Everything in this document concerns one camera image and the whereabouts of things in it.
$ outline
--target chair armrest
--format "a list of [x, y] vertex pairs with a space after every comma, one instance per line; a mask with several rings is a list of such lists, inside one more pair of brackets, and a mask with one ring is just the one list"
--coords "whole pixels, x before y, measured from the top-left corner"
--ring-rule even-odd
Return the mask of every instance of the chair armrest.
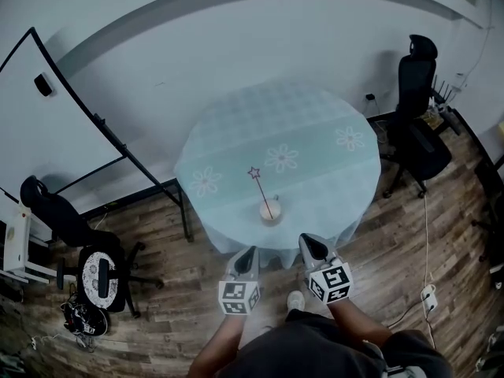
[[109, 295], [109, 261], [100, 259], [98, 265], [98, 296], [99, 298], [107, 298]]
[[425, 151], [427, 151], [428, 153], [434, 152], [434, 147], [432, 146], [432, 144], [425, 138], [425, 136], [420, 132], [420, 130], [417, 129], [414, 124], [409, 124], [408, 129]]
[[65, 285], [65, 258], [61, 258], [57, 263], [56, 285], [57, 288], [63, 290]]
[[434, 129], [434, 132], [437, 135], [440, 135], [441, 133], [443, 133], [448, 128], [451, 128], [451, 130], [453, 130], [456, 135], [460, 135], [461, 134], [460, 129], [454, 123], [451, 115], [446, 110], [442, 111], [442, 112], [439, 112], [439, 115], [443, 118], [443, 122], [437, 128]]

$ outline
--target light blue tablecloth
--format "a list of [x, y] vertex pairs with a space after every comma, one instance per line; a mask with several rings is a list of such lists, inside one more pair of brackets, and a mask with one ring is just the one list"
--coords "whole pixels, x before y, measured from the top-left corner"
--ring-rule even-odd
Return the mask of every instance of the light blue tablecloth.
[[[282, 217], [265, 224], [266, 198]], [[193, 128], [175, 173], [213, 245], [222, 253], [261, 248], [290, 267], [302, 232], [348, 240], [380, 177], [376, 135], [333, 94], [295, 81], [247, 87], [211, 104]]]

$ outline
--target sneaker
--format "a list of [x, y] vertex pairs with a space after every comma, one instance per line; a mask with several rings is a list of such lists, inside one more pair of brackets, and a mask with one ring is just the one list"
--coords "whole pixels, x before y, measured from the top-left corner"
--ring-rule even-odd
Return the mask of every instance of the sneaker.
[[291, 291], [287, 296], [287, 309], [291, 312], [293, 309], [305, 310], [305, 296], [301, 291]]

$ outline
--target person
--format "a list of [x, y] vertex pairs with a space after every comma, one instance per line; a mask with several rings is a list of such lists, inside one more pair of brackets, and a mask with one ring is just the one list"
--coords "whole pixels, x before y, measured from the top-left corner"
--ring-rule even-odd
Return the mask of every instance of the person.
[[348, 298], [328, 304], [334, 320], [304, 312], [301, 291], [287, 297], [286, 323], [238, 351], [246, 316], [227, 315], [193, 361], [188, 378], [452, 377], [419, 331], [392, 333]]

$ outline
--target wooden floor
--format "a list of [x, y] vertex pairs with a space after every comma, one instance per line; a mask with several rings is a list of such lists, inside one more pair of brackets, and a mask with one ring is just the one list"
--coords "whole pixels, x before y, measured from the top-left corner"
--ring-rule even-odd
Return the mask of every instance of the wooden floor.
[[[452, 364], [456, 376], [472, 376], [487, 335], [502, 323], [502, 293], [491, 287], [487, 264], [478, 257], [485, 233], [471, 226], [480, 218], [484, 193], [474, 174], [480, 160], [467, 132], [457, 137], [445, 131], [443, 140], [453, 161], [428, 181], [428, 282], [436, 285], [439, 307], [432, 312], [435, 343]], [[386, 144], [380, 148], [386, 151]], [[390, 199], [382, 198], [396, 165], [383, 163], [376, 197], [354, 240], [340, 254], [350, 263], [355, 280], [353, 300], [384, 324], [397, 320], [419, 301], [425, 271], [424, 201], [417, 187], [406, 180]], [[177, 208], [157, 195], [126, 209], [110, 213], [100, 229], [120, 236], [126, 250], [136, 241], [147, 248], [137, 257], [138, 276], [158, 276], [165, 287], [158, 291], [132, 283], [133, 300], [142, 317], [133, 320], [128, 309], [111, 314], [109, 333], [98, 341], [94, 353], [79, 350], [63, 328], [59, 305], [68, 297], [55, 281], [49, 286], [30, 283], [24, 303], [3, 299], [0, 347], [13, 353], [25, 348], [30, 337], [56, 335], [37, 351], [21, 352], [36, 376], [185, 376], [193, 357], [223, 319], [217, 304], [217, 281], [229, 255], [209, 244], [195, 213], [190, 210], [195, 241], [183, 238]], [[52, 266], [61, 256], [76, 263], [78, 250], [54, 244]], [[262, 298], [247, 321], [243, 343], [258, 335], [260, 327], [281, 324], [285, 300], [293, 289], [303, 289], [303, 267], [298, 257], [291, 269], [272, 261], [261, 271]], [[307, 310], [327, 315], [312, 296]], [[412, 328], [427, 334], [421, 305], [416, 306], [393, 330]]]

